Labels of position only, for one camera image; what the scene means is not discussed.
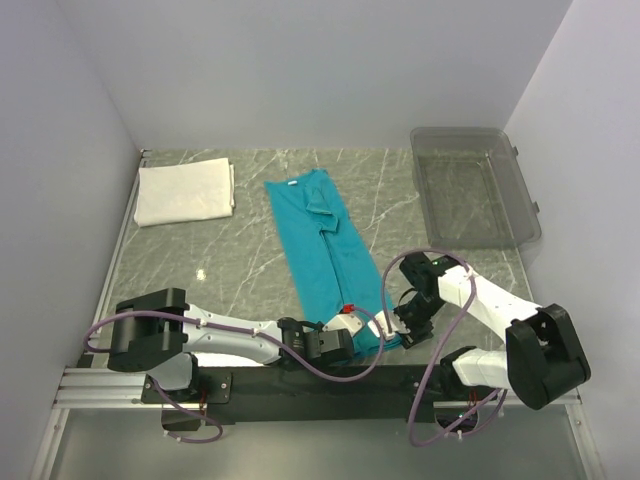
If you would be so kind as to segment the teal t shirt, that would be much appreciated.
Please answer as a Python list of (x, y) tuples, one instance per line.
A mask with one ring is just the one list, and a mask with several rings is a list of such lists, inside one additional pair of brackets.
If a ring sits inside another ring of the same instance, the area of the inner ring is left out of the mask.
[(329, 174), (314, 169), (264, 183), (305, 319), (325, 324), (346, 304), (392, 307), (381, 275)]

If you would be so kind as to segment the clear plastic bin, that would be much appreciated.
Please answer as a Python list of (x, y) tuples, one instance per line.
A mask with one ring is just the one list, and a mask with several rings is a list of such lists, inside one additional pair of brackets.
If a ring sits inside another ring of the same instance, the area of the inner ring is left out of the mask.
[(436, 248), (519, 248), (541, 238), (518, 150), (500, 129), (421, 127), (410, 133), (413, 179)]

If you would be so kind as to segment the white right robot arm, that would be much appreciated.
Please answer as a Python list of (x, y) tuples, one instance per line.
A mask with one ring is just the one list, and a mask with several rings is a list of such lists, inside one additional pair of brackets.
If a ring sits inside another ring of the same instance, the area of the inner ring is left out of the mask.
[(449, 255), (431, 260), (413, 252), (399, 269), (414, 294), (394, 310), (408, 329), (405, 347), (431, 337), (431, 319), (446, 304), (465, 310), (503, 343), (498, 350), (466, 346), (442, 357), (435, 371), (445, 395), (472, 387), (506, 389), (539, 410), (590, 379), (586, 354), (563, 307), (521, 299)]

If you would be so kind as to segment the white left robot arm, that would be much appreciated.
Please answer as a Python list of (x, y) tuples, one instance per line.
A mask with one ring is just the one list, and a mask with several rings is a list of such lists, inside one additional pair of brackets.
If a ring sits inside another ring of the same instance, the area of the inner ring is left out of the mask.
[(214, 314), (186, 301), (186, 291), (168, 288), (120, 302), (107, 367), (145, 372), (169, 392), (196, 386), (197, 353), (231, 355), (260, 365), (294, 365), (293, 350), (316, 368), (355, 356), (351, 332), (326, 331), (290, 317), (256, 322)]

